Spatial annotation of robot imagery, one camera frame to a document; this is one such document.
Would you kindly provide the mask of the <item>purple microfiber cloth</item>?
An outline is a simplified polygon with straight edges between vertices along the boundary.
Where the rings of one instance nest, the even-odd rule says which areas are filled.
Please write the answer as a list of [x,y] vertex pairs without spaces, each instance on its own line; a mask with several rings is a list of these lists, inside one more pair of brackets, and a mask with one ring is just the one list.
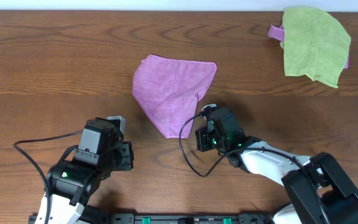
[[132,94],[148,119],[166,138],[187,138],[198,102],[211,86],[214,62],[176,60],[149,55],[133,77]]

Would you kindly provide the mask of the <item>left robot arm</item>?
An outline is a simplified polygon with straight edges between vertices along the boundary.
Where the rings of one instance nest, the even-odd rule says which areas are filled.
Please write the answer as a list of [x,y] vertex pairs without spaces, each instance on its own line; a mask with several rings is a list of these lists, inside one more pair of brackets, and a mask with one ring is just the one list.
[[124,140],[122,116],[89,119],[80,143],[69,147],[50,168],[50,195],[29,223],[109,223],[109,213],[88,205],[100,183],[114,171],[133,169],[132,143]]

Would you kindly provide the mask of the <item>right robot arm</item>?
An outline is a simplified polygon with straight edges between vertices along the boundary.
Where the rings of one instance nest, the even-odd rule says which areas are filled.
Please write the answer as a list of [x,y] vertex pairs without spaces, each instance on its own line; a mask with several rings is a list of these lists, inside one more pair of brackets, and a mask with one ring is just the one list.
[[246,173],[283,186],[290,203],[270,217],[272,223],[358,223],[358,188],[326,152],[301,156],[245,134],[229,108],[205,106],[206,126],[196,130],[201,152],[215,149]]

